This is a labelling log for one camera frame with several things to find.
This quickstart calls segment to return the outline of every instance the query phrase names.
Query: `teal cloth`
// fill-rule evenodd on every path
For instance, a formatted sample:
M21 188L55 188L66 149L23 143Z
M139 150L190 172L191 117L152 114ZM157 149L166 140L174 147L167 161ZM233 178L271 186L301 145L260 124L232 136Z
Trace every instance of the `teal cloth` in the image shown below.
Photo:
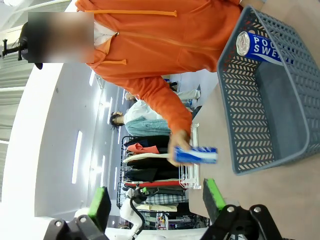
M129 121L125 125L128 133L134 137L169 136L171 130L168 123L164 119L147 120L144 116L138 117L135 120Z

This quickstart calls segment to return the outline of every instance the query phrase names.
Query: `white wire rack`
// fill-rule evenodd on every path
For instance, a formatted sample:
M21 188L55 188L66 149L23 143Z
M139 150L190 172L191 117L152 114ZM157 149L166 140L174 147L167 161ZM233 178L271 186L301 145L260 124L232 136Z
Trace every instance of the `white wire rack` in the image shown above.
M198 147L198 127L199 123L193 124L191 127L192 147ZM192 166L179 166L179 182L185 189L201 189L199 166L194 164Z

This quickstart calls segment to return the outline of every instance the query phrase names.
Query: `basket bottom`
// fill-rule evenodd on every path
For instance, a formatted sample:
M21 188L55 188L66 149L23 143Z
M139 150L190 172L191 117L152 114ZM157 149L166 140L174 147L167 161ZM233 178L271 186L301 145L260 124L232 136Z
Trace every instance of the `basket bottom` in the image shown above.
M275 159L298 156L306 144L307 130L285 68L262 62L255 79L263 99Z

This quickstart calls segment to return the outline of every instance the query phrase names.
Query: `blue and white can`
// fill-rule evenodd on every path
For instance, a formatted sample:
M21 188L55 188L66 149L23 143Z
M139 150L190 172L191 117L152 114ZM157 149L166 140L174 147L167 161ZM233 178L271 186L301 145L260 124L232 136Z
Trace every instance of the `blue and white can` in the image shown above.
M264 36L246 31L241 32L236 39L236 51L240 56L249 59L283 66L275 45L269 38ZM292 61L291 59L286 59L288 63L293 63Z
M215 164L218 152L215 147L193 147L189 151L184 151L177 146L174 149L174 158L178 163Z

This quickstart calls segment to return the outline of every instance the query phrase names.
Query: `can lid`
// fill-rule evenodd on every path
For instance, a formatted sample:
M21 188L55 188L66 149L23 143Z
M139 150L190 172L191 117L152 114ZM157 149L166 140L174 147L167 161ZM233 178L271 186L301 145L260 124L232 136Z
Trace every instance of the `can lid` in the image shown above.
M240 56L245 56L250 49L250 38L246 31L241 32L236 38L236 52Z

